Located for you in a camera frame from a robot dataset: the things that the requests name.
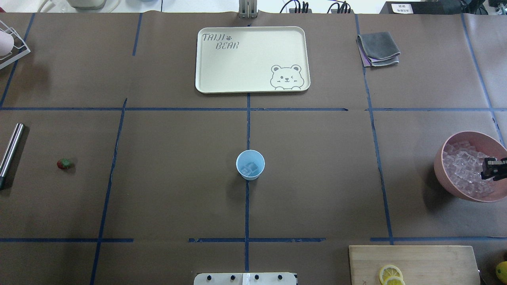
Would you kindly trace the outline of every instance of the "bear face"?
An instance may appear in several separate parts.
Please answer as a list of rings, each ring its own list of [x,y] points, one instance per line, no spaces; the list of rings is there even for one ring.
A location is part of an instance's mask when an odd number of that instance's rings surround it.
[[[291,67],[274,65],[271,72],[273,72],[271,85],[275,90],[301,90],[301,86],[305,83],[301,77],[301,67],[297,64]]]

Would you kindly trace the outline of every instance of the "light blue cup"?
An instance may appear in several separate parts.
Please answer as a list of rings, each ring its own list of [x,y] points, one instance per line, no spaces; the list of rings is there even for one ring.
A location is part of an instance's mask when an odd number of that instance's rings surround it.
[[[265,164],[262,154],[254,150],[244,151],[236,159],[236,169],[246,180],[257,179],[264,170]]]

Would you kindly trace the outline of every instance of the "white rectangular tray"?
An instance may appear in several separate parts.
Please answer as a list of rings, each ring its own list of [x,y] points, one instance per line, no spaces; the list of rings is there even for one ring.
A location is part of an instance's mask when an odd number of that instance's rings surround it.
[[[195,87],[201,93],[294,92],[310,87],[299,27],[209,27],[197,35]]]

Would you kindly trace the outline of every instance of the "gray towel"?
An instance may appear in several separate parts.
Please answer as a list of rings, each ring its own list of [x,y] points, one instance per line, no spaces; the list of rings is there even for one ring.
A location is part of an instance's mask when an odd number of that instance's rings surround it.
[[[388,31],[360,34],[357,46],[364,67],[399,63],[400,50]]]

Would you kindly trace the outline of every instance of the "lemon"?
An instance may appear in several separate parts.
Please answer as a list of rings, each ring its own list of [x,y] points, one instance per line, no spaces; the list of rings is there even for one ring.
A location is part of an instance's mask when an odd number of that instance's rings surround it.
[[[382,285],[405,285],[405,282],[398,276],[391,276]]]
[[[388,264],[388,265],[382,267],[382,269],[380,269],[379,279],[380,279],[381,284],[384,284],[384,282],[386,282],[386,280],[392,276],[399,277],[403,281],[402,271],[399,268],[397,268],[396,266]]]
[[[500,262],[495,269],[496,277],[502,281],[502,283],[507,284],[507,261]]]

